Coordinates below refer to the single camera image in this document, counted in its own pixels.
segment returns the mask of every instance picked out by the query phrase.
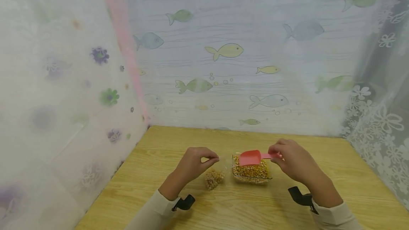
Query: yellow fish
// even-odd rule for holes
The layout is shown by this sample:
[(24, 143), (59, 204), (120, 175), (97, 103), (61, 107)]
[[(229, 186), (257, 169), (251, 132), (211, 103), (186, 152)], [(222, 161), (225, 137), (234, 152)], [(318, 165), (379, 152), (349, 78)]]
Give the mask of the yellow fish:
[(200, 105), (200, 106), (195, 106), (195, 109), (200, 109), (200, 110), (207, 110), (209, 109), (207, 106)]
[(139, 75), (140, 75), (140, 76), (143, 76), (143, 75), (145, 75), (145, 74), (146, 74), (146, 72), (145, 72), (145, 71), (143, 71), (142, 69), (138, 69), (138, 72), (139, 72)]
[(279, 72), (281, 69), (277, 68), (276, 66), (267, 66), (264, 68), (257, 68), (256, 74), (259, 72), (263, 72), (264, 74), (274, 74)]
[(225, 44), (219, 50), (207, 46), (205, 50), (213, 54), (213, 61), (217, 61), (220, 55), (226, 58), (235, 58), (244, 52), (244, 49), (238, 44)]

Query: wrist mount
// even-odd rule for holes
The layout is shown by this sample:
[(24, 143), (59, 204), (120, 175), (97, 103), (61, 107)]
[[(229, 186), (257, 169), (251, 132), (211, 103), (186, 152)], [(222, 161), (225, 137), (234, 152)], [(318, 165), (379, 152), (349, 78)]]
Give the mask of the wrist mount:
[(312, 212), (318, 214), (318, 212), (314, 208), (314, 204), (312, 203), (311, 193), (306, 193), (303, 195), (298, 187), (291, 187), (288, 189), (288, 192), (290, 193), (291, 198), (293, 198), (294, 202), (302, 206), (309, 206)]

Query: red scoop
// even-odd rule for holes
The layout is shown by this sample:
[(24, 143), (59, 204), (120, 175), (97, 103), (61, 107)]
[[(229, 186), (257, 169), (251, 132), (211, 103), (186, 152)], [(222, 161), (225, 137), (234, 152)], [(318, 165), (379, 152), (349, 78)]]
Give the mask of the red scoop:
[(279, 153), (262, 154), (258, 150), (250, 150), (250, 151), (242, 152), (239, 155), (239, 163), (240, 163), (240, 166), (257, 165), (261, 163), (262, 159), (271, 159), (271, 158), (282, 158), (282, 155)]

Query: right hand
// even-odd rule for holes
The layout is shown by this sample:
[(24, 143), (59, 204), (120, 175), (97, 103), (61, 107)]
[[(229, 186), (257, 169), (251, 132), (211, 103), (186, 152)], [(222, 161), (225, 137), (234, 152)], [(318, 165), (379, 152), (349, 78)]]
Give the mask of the right hand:
[(309, 187), (327, 178), (307, 150), (292, 139), (279, 139), (268, 149), (269, 154), (279, 152), (282, 158), (272, 158), (282, 171), (295, 181)]

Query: table surface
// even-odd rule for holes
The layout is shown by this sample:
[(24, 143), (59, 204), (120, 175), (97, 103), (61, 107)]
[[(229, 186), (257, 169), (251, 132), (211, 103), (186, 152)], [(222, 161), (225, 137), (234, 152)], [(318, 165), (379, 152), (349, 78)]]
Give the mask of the table surface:
[[(209, 147), (221, 158), (229, 158), (234, 152), (266, 151), (278, 138), (294, 139), (312, 154), (365, 229), (407, 229), (408, 211), (344, 139), (152, 126), (76, 230), (124, 229), (187, 147)], [(307, 189), (276, 165), (272, 174), (268, 186), (255, 186), (235, 183), (229, 172), (225, 183), (212, 191), (206, 189), (201, 176), (181, 193), (182, 197), (192, 194), (196, 203), (188, 211), (178, 210), (166, 229), (316, 229), (309, 208), (294, 203), (287, 191), (295, 185), (302, 193)]]

